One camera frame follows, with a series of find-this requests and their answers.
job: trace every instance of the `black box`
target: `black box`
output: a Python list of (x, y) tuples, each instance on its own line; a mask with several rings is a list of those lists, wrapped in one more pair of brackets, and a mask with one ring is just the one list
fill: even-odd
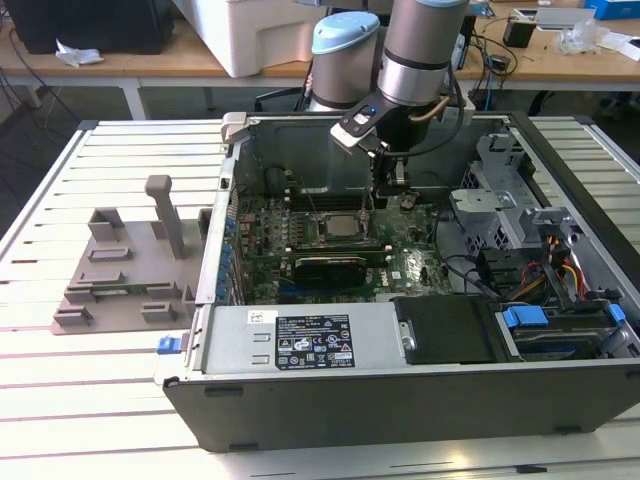
[(29, 53), (72, 48), (159, 54), (171, 37), (171, 0), (5, 0)]
[(502, 41), (507, 47), (527, 48), (535, 28), (535, 23), (510, 18)]

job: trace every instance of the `red wire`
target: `red wire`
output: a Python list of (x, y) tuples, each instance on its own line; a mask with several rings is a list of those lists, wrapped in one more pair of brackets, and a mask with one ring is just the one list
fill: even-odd
[(529, 271), (529, 269), (531, 267), (539, 267), (540, 264), (538, 262), (531, 262), (529, 265), (527, 265), (527, 268), (525, 268), (522, 271), (522, 281), (520, 282), (520, 285), (524, 285), (526, 280), (527, 280), (527, 272)]

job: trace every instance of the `warning label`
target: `warning label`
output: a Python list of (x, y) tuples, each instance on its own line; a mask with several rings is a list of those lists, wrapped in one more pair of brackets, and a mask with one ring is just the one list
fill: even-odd
[(355, 367), (349, 315), (276, 318), (280, 370)]

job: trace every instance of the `wooden desk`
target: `wooden desk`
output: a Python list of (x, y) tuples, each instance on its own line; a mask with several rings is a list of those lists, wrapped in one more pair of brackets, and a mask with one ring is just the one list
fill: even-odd
[[(515, 6), (532, 3), (493, 3), (496, 18), (477, 22), (481, 33), (491, 20), (506, 18)], [(640, 35), (640, 20), (602, 22), (614, 31)], [(502, 41), (505, 22), (488, 25), (484, 34)], [(0, 66), (13, 85), (39, 86), (16, 56), (9, 42), (9, 25), (0, 37)], [(640, 90), (640, 63), (618, 52), (563, 56), (553, 47), (557, 33), (535, 31), (527, 49), (514, 49), (518, 69), (505, 84), (511, 90)], [(292, 62), (265, 68), (259, 75), (230, 78), (196, 32), (185, 21), (176, 22), (174, 35), (161, 55), (106, 54), (105, 61), (79, 69), (64, 65), (53, 55), (29, 55), (19, 44), (27, 63), (51, 86), (110, 86), (123, 90), (131, 116), (145, 120), (147, 114), (140, 96), (141, 87), (294, 87), (307, 72), (305, 62)], [(492, 53), (501, 52), (490, 46)], [(482, 59), (473, 49), (465, 68), (457, 73), (461, 86), (469, 90), (482, 73)]]
[[(479, 19), (476, 31), (502, 43), (506, 21), (495, 22), (498, 18), (508, 18), (513, 8), (531, 6), (531, 3), (492, 3), (496, 12), (494, 19)], [(615, 32), (640, 35), (640, 20), (615, 20), (599, 22)], [(640, 62), (634, 62), (619, 52), (602, 49), (601, 53), (562, 55), (555, 46), (557, 32), (535, 30), (526, 49), (512, 49), (518, 56), (518, 69), (505, 83), (506, 89), (528, 90), (637, 90), (640, 89)], [(490, 53), (509, 56), (496, 45), (489, 45)], [(473, 72), (482, 68), (482, 60), (477, 49), (467, 59), (463, 72)]]

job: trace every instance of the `plastic bag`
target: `plastic bag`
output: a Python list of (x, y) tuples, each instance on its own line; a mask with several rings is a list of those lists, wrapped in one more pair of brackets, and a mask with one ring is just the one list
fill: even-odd
[(574, 53), (596, 52), (600, 53), (600, 48), (596, 41), (607, 29), (603, 29), (596, 24), (593, 18), (577, 23), (572, 30), (563, 30), (556, 37), (556, 48), (563, 55)]

